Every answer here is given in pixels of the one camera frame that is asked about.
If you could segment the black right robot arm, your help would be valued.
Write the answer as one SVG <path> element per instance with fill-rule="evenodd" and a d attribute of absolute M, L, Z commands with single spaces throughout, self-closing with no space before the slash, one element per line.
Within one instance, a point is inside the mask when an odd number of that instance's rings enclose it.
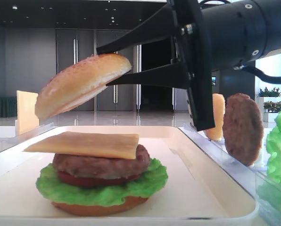
<path fill-rule="evenodd" d="M 185 89 L 191 124 L 213 128 L 212 71 L 235 68 L 281 84 L 247 62 L 281 54 L 281 0 L 240 0 L 202 9 L 196 0 L 169 0 L 125 36 L 97 48 L 98 54 L 172 37 L 177 58 L 169 65 L 123 75 L 112 85 L 140 84 Z"/>

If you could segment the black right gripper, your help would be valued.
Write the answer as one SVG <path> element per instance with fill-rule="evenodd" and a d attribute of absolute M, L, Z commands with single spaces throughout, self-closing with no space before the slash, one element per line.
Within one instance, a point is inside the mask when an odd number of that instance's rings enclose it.
<path fill-rule="evenodd" d="M 213 128 L 211 43 L 198 1 L 170 0 L 123 37 L 96 50 L 99 55 L 112 53 L 173 35 L 182 63 L 124 74 L 107 86 L 139 84 L 187 89 L 191 124 L 198 131 Z"/>

